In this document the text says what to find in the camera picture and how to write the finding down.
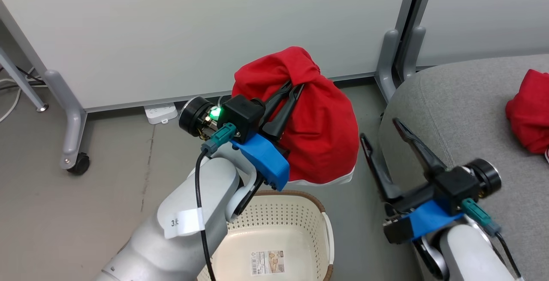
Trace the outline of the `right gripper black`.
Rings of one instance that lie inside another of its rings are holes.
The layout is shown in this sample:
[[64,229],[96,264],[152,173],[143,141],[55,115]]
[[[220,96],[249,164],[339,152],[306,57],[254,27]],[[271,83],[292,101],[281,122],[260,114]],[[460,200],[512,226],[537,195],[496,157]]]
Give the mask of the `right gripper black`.
[[427,179],[427,183],[404,195],[390,179],[386,165],[376,158],[365,134],[360,134],[359,140],[380,198],[396,201],[393,204],[396,211],[412,211],[433,200],[445,213],[455,216],[465,199],[478,202],[501,189],[501,176],[490,162],[477,158],[464,166],[449,169],[400,119],[394,118],[393,125],[402,140],[409,144]]

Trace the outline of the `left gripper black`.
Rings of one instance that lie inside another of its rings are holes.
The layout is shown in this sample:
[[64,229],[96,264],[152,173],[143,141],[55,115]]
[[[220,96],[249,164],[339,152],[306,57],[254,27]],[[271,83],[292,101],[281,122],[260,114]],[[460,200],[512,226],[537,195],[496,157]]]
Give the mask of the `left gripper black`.
[[255,136],[262,118],[262,135],[278,142],[296,107],[304,84],[286,82],[266,101],[249,100],[239,94],[220,106],[203,97],[188,101],[179,115],[179,127],[191,136],[216,144],[244,144]]

